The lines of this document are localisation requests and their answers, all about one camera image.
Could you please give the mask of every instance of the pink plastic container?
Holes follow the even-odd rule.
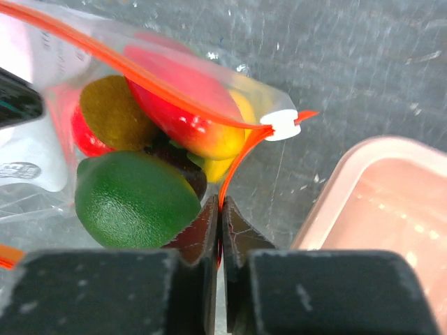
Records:
[[[294,249],[385,249],[415,269],[447,334],[447,155],[399,137],[347,152]]]

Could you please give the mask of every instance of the black object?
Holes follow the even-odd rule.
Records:
[[[233,334],[439,334],[400,256],[279,251],[217,197],[166,246],[177,251],[28,255],[0,334],[213,334],[218,241]]]
[[[43,115],[43,101],[28,82],[0,68],[0,128]]]

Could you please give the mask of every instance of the red and yellow mango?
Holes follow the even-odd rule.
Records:
[[[243,94],[239,93],[238,91],[230,90],[229,91],[231,97],[236,102],[237,107],[239,108],[239,111],[242,115],[242,118],[244,121],[247,121],[249,123],[255,123],[256,118],[254,116],[254,110],[251,106],[251,103],[244,97]],[[245,129],[245,140],[250,135],[251,129]],[[235,160],[235,157],[227,158],[221,161],[216,161],[212,159],[205,159],[205,162],[203,163],[202,169],[205,172],[207,176],[207,180],[209,183],[217,183],[218,181],[222,180],[225,173],[228,171],[228,169],[231,166],[231,163]]]
[[[134,45],[124,55],[146,68],[176,90],[228,116],[240,119],[240,109],[222,84],[187,64],[173,61],[162,52],[153,52]],[[222,161],[237,156],[245,141],[245,129],[217,124],[192,115],[128,80],[130,90],[147,116],[170,138],[193,154]]]

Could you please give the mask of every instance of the gray surface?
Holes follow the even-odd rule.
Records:
[[[245,217],[280,247],[291,243],[354,144],[394,134],[447,151],[445,0],[66,3],[191,44],[222,47],[244,59],[256,79],[287,91],[298,108],[322,111],[299,136],[261,144],[229,190]],[[2,227],[1,242],[8,230],[16,234],[11,244],[25,250],[93,245],[76,221],[11,224]],[[224,334],[222,280],[218,334]]]

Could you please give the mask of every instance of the plastic zipper bag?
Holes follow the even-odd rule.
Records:
[[[101,138],[83,142],[89,130],[73,127],[85,87],[105,77],[124,76],[145,114],[202,158],[205,168],[228,166],[221,203],[237,166],[259,142],[297,135],[300,122],[316,114],[298,113],[284,92],[197,57],[180,42],[151,31],[37,1],[0,0],[0,9],[2,39],[20,51],[1,55],[0,66],[30,82],[45,101],[46,126],[36,129],[54,134],[45,147],[58,153],[51,161],[64,164],[55,172],[66,176],[56,190],[61,204],[73,202],[76,147],[87,155],[119,149]],[[97,152],[89,151],[92,146]]]

